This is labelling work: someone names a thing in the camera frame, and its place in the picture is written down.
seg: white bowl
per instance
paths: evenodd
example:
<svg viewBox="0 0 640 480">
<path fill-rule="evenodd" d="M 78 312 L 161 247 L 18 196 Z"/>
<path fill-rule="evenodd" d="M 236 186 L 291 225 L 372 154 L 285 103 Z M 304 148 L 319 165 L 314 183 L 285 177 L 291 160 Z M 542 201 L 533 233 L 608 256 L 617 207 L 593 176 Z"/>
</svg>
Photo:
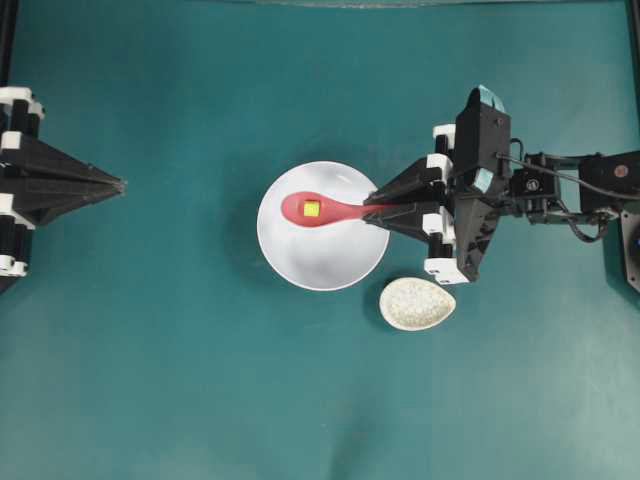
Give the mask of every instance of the white bowl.
<svg viewBox="0 0 640 480">
<path fill-rule="evenodd" d="M 358 170 L 336 162 L 305 163 L 283 174 L 271 185 L 258 210 L 258 242 L 271 267 L 289 282 L 309 290 L 338 290 L 362 280 L 384 255 L 387 230 L 359 219 L 300 227 L 282 216 L 280 206 L 287 195 L 299 191 L 362 204 L 375 190 Z"/>
</svg>

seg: white bracket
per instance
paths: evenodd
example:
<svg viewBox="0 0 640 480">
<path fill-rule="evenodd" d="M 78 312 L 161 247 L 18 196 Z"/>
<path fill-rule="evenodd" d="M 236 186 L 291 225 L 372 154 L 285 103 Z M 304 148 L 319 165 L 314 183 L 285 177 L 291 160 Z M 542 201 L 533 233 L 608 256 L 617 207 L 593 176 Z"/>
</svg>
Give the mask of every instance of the white bracket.
<svg viewBox="0 0 640 480">
<path fill-rule="evenodd" d="M 427 155 L 427 168 L 439 168 L 442 170 L 441 180 L 446 183 L 453 169 L 453 163 L 446 155 L 431 153 Z"/>
<path fill-rule="evenodd" d="M 35 113 L 44 120 L 44 108 L 42 104 L 36 102 L 33 93 L 27 87 L 1 87 L 0 88 L 0 105 L 4 105 L 5 113 L 11 113 L 14 100 L 24 100 L 29 103 L 29 113 Z"/>
<path fill-rule="evenodd" d="M 433 127 L 433 139 L 440 135 L 446 135 L 447 140 L 449 141 L 449 148 L 453 149 L 456 146 L 456 125 L 455 123 L 451 123 L 448 125 L 438 125 Z"/>
<path fill-rule="evenodd" d="M 427 258 L 424 269 L 429 275 L 434 275 L 440 285 L 469 283 L 469 279 L 458 270 L 455 258 Z"/>
<path fill-rule="evenodd" d="M 22 133 L 20 132 L 4 132 L 2 141 L 0 141 L 0 149 L 2 150 L 20 150 L 22 143 Z"/>
<path fill-rule="evenodd" d="M 11 193 L 0 193 L 0 215 L 12 216 L 17 225 L 24 225 L 29 230 L 36 228 L 26 218 L 13 211 L 13 194 Z M 26 274 L 26 263 L 16 262 L 11 255 L 0 255 L 0 277 L 24 277 Z"/>
<path fill-rule="evenodd" d="M 442 235 L 442 243 L 456 244 L 456 232 L 453 225 L 453 217 L 449 211 L 440 207 L 440 213 L 427 213 L 422 216 L 422 230 L 427 235 L 439 233 Z"/>
</svg>

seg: black cable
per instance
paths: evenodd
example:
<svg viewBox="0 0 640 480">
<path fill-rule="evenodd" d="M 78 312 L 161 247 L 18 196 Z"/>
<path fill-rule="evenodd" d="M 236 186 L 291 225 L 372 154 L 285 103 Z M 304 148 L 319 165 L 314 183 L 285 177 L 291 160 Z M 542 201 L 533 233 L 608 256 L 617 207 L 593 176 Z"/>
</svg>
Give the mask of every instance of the black cable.
<svg viewBox="0 0 640 480">
<path fill-rule="evenodd" d="M 509 160 L 510 162 L 516 163 L 518 165 L 522 165 L 525 168 L 529 168 L 531 170 L 537 170 L 538 172 L 546 173 L 548 175 L 553 175 L 555 177 L 564 178 L 565 180 L 569 180 L 570 182 L 575 182 L 579 185 L 582 185 L 584 188 L 588 188 L 589 190 L 593 190 L 600 195 L 605 195 L 607 197 L 619 198 L 621 200 L 635 200 L 640 201 L 640 195 L 628 195 L 626 193 L 618 193 L 613 190 L 606 190 L 604 188 L 596 187 L 595 185 L 591 185 L 589 182 L 585 182 L 584 180 L 574 177 L 573 175 L 566 175 L 564 173 L 556 172 L 555 170 L 551 170 L 550 168 L 541 167 L 539 165 L 534 165 L 532 163 L 523 162 L 517 160 L 509 155 L 503 155 L 501 153 L 497 153 L 496 157 L 500 160 Z"/>
<path fill-rule="evenodd" d="M 598 240 L 601 240 L 602 237 L 604 237 L 607 234 L 607 230 L 609 229 L 609 224 L 607 221 L 601 220 L 600 222 L 598 222 L 598 233 L 596 233 L 595 237 L 590 237 L 589 235 L 584 233 L 582 230 L 580 230 L 580 228 L 578 228 L 578 225 L 573 218 L 573 214 L 567 208 L 564 202 L 558 199 L 556 200 L 556 203 L 558 204 L 560 209 L 567 214 L 567 217 L 566 217 L 567 224 L 569 225 L 569 228 L 571 229 L 571 231 L 574 233 L 576 237 L 578 237 L 583 242 L 594 243 L 594 242 L 597 242 Z"/>
<path fill-rule="evenodd" d="M 517 143 L 518 145 L 520 145 L 520 161 L 522 162 L 523 160 L 523 155 L 524 155 L 524 143 L 522 143 L 522 140 L 520 140 L 519 138 L 512 138 L 511 141 L 509 142 L 511 143 Z"/>
</svg>

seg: metal bracket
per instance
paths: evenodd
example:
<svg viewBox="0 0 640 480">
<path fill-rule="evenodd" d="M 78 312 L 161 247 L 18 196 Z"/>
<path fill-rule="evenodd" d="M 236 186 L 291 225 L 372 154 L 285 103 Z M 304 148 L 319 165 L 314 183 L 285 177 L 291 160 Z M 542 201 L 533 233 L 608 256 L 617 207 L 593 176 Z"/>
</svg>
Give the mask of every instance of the metal bracket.
<svg viewBox="0 0 640 480">
<path fill-rule="evenodd" d="M 623 212 L 620 233 L 627 282 L 640 292 L 640 214 Z"/>
</svg>

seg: robotic arm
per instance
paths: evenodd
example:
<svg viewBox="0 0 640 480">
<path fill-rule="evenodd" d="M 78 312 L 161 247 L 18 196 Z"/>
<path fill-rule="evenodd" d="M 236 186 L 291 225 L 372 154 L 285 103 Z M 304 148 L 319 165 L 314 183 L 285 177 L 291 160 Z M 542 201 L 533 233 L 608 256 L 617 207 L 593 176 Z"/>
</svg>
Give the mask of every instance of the robotic arm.
<svg viewBox="0 0 640 480">
<path fill-rule="evenodd" d="M 120 195 L 124 182 L 38 139 L 45 111 L 7 86 L 18 0 L 0 0 L 0 293 L 27 275 L 36 227 Z"/>
<path fill-rule="evenodd" d="M 368 203 L 394 205 L 367 215 L 367 223 L 429 245 L 424 268 L 443 285 L 477 280 L 500 217 L 566 224 L 585 242 L 602 238 L 621 219 L 629 283 L 640 291 L 640 151 L 559 157 L 523 153 L 511 138 L 511 119 L 500 99 L 474 89 L 455 125 L 435 127 L 435 153 L 421 158 L 372 193 Z M 520 158 L 510 154 L 519 144 Z M 522 168 L 512 170 L 511 165 Z M 578 170 L 574 177 L 563 170 Z M 580 184 L 580 211 L 561 198 L 560 178 Z M 591 237 L 580 225 L 595 225 Z"/>
</svg>

